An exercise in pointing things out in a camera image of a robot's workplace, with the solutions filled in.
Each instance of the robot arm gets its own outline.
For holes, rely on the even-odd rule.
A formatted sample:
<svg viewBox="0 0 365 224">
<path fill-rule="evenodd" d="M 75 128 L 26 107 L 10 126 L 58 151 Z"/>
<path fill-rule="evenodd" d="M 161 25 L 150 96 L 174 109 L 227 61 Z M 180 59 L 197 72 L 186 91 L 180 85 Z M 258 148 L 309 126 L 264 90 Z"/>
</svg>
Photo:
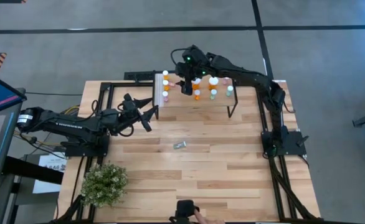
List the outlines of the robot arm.
<svg viewBox="0 0 365 224">
<path fill-rule="evenodd" d="M 67 137 L 69 141 L 61 143 L 61 145 L 67 148 L 67 155 L 68 147 L 81 147 L 95 151 L 95 148 L 102 145 L 107 147 L 103 140 L 109 134 L 111 136 L 131 136 L 134 131 L 133 124 L 137 121 L 141 121 L 145 130 L 150 132 L 152 129 L 148 122 L 158 109 L 158 106 L 151 108 L 143 114 L 138 109 L 147 105 L 151 100 L 151 98 L 132 100 L 131 96 L 126 94 L 124 101 L 119 104 L 118 110 L 106 109 L 99 111 L 92 108 L 93 113 L 87 118 L 76 118 L 39 107 L 28 108 L 21 111 L 17 127 L 21 133 L 43 130 Z M 121 132 L 127 128 L 131 128 L 131 133 L 128 135 L 122 134 Z"/>
<path fill-rule="evenodd" d="M 181 81 L 181 92 L 192 94 L 192 80 L 211 75 L 218 78 L 231 78 L 238 82 L 248 83 L 256 88 L 266 109 L 271 112 L 272 137 L 271 143 L 275 149 L 283 147 L 283 139 L 288 130 L 282 122 L 282 106 L 285 100 L 285 92 L 268 76 L 259 72 L 243 69 L 233 65 L 223 56 L 207 53 L 206 55 L 195 45 L 188 47 L 183 53 L 184 63 L 176 64 L 176 74 L 185 79 Z"/>
</svg>

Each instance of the wooden tabletop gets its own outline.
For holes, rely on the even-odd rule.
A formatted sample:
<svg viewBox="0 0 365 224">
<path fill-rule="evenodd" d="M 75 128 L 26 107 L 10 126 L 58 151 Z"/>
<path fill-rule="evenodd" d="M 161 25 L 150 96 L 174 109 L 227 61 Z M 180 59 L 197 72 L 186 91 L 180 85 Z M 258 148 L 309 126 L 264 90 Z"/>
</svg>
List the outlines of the wooden tabletop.
<svg viewBox="0 0 365 224">
<path fill-rule="evenodd" d="M 86 82 L 79 116 L 91 113 L 100 83 Z M 287 93 L 287 106 L 292 109 L 287 84 L 280 82 L 280 85 Z M 151 97 L 152 88 L 116 88 L 113 105 L 119 104 L 125 93 L 143 99 Z M 163 108 L 159 120 L 151 120 L 152 132 L 147 133 L 136 123 L 131 137 L 112 137 L 104 162 L 127 168 L 128 194 L 123 198 L 124 203 L 97 208 L 95 222 L 167 222 L 180 199 L 192 199 L 209 219 L 278 221 L 270 168 L 262 157 L 262 124 L 255 89 L 239 86 L 237 96 L 239 104 L 231 118 L 225 115 L 224 107 Z M 296 129 L 295 115 L 286 111 L 283 115 L 285 125 Z M 181 141 L 186 141 L 187 147 L 173 149 L 173 144 Z M 293 191 L 318 217 L 307 165 L 298 156 L 285 157 Z M 59 194 L 60 214 L 70 206 L 79 162 L 79 157 L 67 161 Z M 285 216 L 289 217 L 286 195 L 281 192 Z"/>
<path fill-rule="evenodd" d="M 178 77 L 176 74 L 169 74 L 168 81 L 172 83 L 177 83 L 183 80 Z M 168 98 L 167 102 L 163 101 L 162 92 L 163 89 L 163 74 L 155 74 L 155 90 L 154 90 L 154 102 L 155 105 L 159 105 L 160 108 L 163 107 L 210 107 L 210 106 L 233 106 L 235 104 L 235 94 L 232 94 L 227 97 L 227 87 L 228 85 L 232 85 L 232 80 L 227 81 L 227 85 L 223 85 L 222 79 L 219 79 L 219 84 L 217 85 L 217 94 L 214 100 L 210 99 L 210 90 L 209 90 L 209 78 L 211 76 L 207 75 L 202 78 L 202 81 L 199 85 L 199 90 L 201 91 L 200 99 L 195 100 L 194 95 L 187 96 L 181 93 L 181 87 L 176 85 L 175 87 L 170 87 L 168 90 Z"/>
</svg>

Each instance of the small bottle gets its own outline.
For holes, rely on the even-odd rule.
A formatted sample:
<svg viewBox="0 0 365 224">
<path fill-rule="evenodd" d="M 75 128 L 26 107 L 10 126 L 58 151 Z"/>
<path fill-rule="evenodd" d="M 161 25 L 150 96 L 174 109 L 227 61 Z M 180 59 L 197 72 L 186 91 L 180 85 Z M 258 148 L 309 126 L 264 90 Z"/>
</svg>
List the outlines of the small bottle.
<svg viewBox="0 0 365 224">
<path fill-rule="evenodd" d="M 214 100 L 216 98 L 217 90 L 211 90 L 210 91 L 210 99 Z"/>
<path fill-rule="evenodd" d="M 232 91 L 234 90 L 233 86 L 228 86 L 227 87 L 227 96 L 229 97 L 232 94 Z"/>
<path fill-rule="evenodd" d="M 229 80 L 230 78 L 227 78 L 227 77 L 225 77 L 225 78 L 223 78 L 222 79 L 222 84 L 223 85 L 227 85 L 228 84 L 228 80 Z"/>
<path fill-rule="evenodd" d="M 219 83 L 219 79 L 216 77 L 211 77 L 209 79 L 209 90 L 215 90 L 217 88 L 217 84 Z"/>
<path fill-rule="evenodd" d="M 168 91 L 169 90 L 169 81 L 163 80 L 163 90 Z"/>
<path fill-rule="evenodd" d="M 198 90 L 200 82 L 201 82 L 200 78 L 197 78 L 194 81 L 192 81 L 192 89 L 193 90 Z"/>
<path fill-rule="evenodd" d="M 169 72 L 167 70 L 163 71 L 163 80 L 169 80 Z"/>
<path fill-rule="evenodd" d="M 201 94 L 200 90 L 195 90 L 194 91 L 194 95 L 195 95 L 195 100 L 199 100 L 199 95 Z"/>
<path fill-rule="evenodd" d="M 163 101 L 165 101 L 165 102 L 169 101 L 169 97 L 168 97 L 169 93 L 168 92 L 163 91 L 162 95 L 163 95 Z"/>
</svg>

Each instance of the gray floor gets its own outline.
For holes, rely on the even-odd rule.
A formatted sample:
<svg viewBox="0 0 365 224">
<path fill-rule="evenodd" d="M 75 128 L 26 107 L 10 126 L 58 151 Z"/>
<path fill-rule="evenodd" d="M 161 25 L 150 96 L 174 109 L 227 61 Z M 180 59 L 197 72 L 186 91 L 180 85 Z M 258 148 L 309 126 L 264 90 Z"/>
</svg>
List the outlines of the gray floor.
<svg viewBox="0 0 365 224">
<path fill-rule="evenodd" d="M 258 0 L 263 26 L 365 25 L 365 0 Z M 0 4 L 0 30 L 168 26 L 254 26 L 248 0 L 29 0 Z M 288 80 L 322 217 L 365 223 L 365 30 L 265 31 L 276 79 Z M 28 91 L 81 93 L 86 80 L 173 69 L 172 49 L 191 44 L 265 72 L 256 31 L 0 34 L 0 78 Z M 27 106 L 61 111 L 78 96 L 29 95 Z M 10 155 L 31 152 L 18 139 Z M 51 217 L 26 207 L 17 223 Z"/>
</svg>

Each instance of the black cable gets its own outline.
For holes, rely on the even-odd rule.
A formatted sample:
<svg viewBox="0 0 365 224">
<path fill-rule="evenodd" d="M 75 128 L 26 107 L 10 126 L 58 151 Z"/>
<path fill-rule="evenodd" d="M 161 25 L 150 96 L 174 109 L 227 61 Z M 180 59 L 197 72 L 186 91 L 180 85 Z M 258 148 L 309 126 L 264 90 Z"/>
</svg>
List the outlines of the black cable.
<svg viewBox="0 0 365 224">
<path fill-rule="evenodd" d="M 263 158 L 264 159 L 274 158 L 276 156 L 277 156 L 277 152 L 276 151 L 275 151 L 274 155 L 271 155 L 271 156 L 269 156 L 265 152 L 263 152 Z"/>
<path fill-rule="evenodd" d="M 123 136 L 123 137 L 130 137 L 133 135 L 134 133 L 134 126 L 133 125 L 130 125 L 131 127 L 131 132 L 129 134 L 122 134 L 121 132 L 119 132 L 120 136 Z"/>
<path fill-rule="evenodd" d="M 41 148 L 41 147 L 37 147 L 37 146 L 35 146 L 33 143 L 29 142 L 29 140 L 27 140 L 24 136 L 22 136 L 22 133 L 19 133 L 19 137 L 21 137 L 21 139 L 22 139 L 22 140 L 25 140 L 25 142 L 29 143 L 29 144 L 30 144 L 31 146 L 33 146 L 35 149 L 38 149 L 38 150 L 41 150 L 41 151 L 47 152 L 47 153 L 52 154 L 53 156 L 56 156 L 56 157 L 58 157 L 58 158 L 65 159 L 64 157 L 60 157 L 60 156 L 58 156 L 58 155 L 56 155 L 56 154 L 54 154 L 54 153 L 52 153 L 52 152 L 50 152 L 50 151 L 48 151 L 48 150 L 46 150 L 46 149 L 43 149 L 43 148 Z"/>
<path fill-rule="evenodd" d="M 98 108 L 98 100 L 94 100 L 92 103 L 91 103 L 91 110 L 93 111 L 93 113 L 90 114 L 90 116 L 86 117 L 86 118 L 83 118 L 83 119 L 75 119 L 75 120 L 72 120 L 72 119 L 64 119 L 64 118 L 57 118 L 57 119 L 61 119 L 61 120 L 64 120 L 64 121 L 73 121 L 73 122 L 82 122 L 82 121 L 86 121 L 88 119 L 90 119 L 96 112 L 97 108 Z"/>
<path fill-rule="evenodd" d="M 285 102 L 283 102 L 283 106 L 285 107 L 285 109 L 288 113 L 296 113 L 295 109 L 293 109 L 293 111 L 288 110 L 287 104 Z"/>
<path fill-rule="evenodd" d="M 51 135 L 51 133 L 48 133 L 48 135 L 44 138 L 44 140 L 43 140 L 43 142 L 45 142 L 49 137 L 50 137 L 50 135 Z M 22 138 L 20 138 L 19 136 L 16 136 L 16 135 L 14 135 L 14 137 L 15 138 L 18 138 L 18 139 L 20 139 L 20 140 L 23 140 Z M 30 156 L 30 155 L 32 155 L 33 153 L 35 153 L 37 150 L 39 150 L 39 149 L 34 149 L 31 153 L 29 153 L 27 156 Z"/>
<path fill-rule="evenodd" d="M 177 65 L 177 63 L 176 63 L 176 61 L 174 60 L 174 58 L 173 58 L 173 53 L 174 52 L 176 52 L 176 51 L 180 51 L 180 50 L 188 50 L 187 48 L 185 48 L 185 49 L 174 49 L 174 50 L 172 50 L 171 51 L 171 53 L 170 53 L 170 57 L 171 57 L 171 61 L 173 61 L 173 64 L 174 65 Z"/>
<path fill-rule="evenodd" d="M 302 155 L 297 155 L 298 157 L 300 157 L 306 164 L 308 167 L 310 167 L 310 165 L 307 162 L 307 159 L 305 159 Z"/>
<path fill-rule="evenodd" d="M 122 106 L 122 105 L 123 105 L 123 103 L 120 103 L 120 104 L 117 106 L 117 108 L 118 108 L 118 110 L 119 110 L 119 111 L 123 111 L 123 109 L 121 109 L 121 108 L 120 108 L 120 106 Z"/>
<path fill-rule="evenodd" d="M 52 96 L 82 96 L 82 95 L 83 95 L 83 94 L 36 93 L 36 92 L 26 92 L 25 94 L 34 94 L 34 95 L 52 95 Z"/>
<path fill-rule="evenodd" d="M 47 122 L 47 121 L 49 121 L 49 120 L 51 120 L 51 119 L 53 119 L 53 118 L 47 118 L 47 119 L 44 119 L 44 120 L 42 120 L 42 121 L 38 122 L 35 126 L 33 126 L 33 127 L 29 128 L 29 130 L 27 130 L 27 131 L 25 131 L 25 132 L 26 132 L 26 133 L 28 133 L 29 131 L 31 131 L 31 130 L 35 129 L 36 127 L 38 127 L 39 125 L 41 125 L 42 123 Z"/>
<path fill-rule="evenodd" d="M 14 138 L 17 138 L 17 139 L 20 139 L 20 140 L 24 140 L 24 139 L 22 139 L 21 137 L 19 137 L 19 136 L 16 136 L 16 135 L 14 135 L 13 136 Z M 36 144 L 37 145 L 37 147 L 39 147 L 39 148 L 43 148 L 43 149 L 46 149 L 46 150 L 49 150 L 49 151 L 51 151 L 51 152 L 53 152 L 55 149 L 53 148 L 53 147 L 56 147 L 56 146 L 43 146 L 42 145 L 42 143 L 40 143 L 40 144 L 37 144 L 37 143 L 33 143 L 33 144 Z M 31 154 L 33 154 L 34 152 L 36 152 L 38 149 L 35 149 L 33 152 L 31 152 L 30 154 L 28 154 L 28 156 L 29 155 L 31 155 Z"/>
<path fill-rule="evenodd" d="M 75 199 L 76 186 L 77 186 L 78 176 L 80 175 L 80 169 L 82 168 L 83 159 L 84 159 L 84 156 L 82 156 L 82 158 L 80 160 L 80 163 L 78 164 L 77 175 L 76 175 L 76 180 L 75 180 L 75 187 L 73 188 L 73 193 L 72 193 L 72 199 L 70 201 L 70 206 L 72 206 L 73 200 Z"/>
</svg>

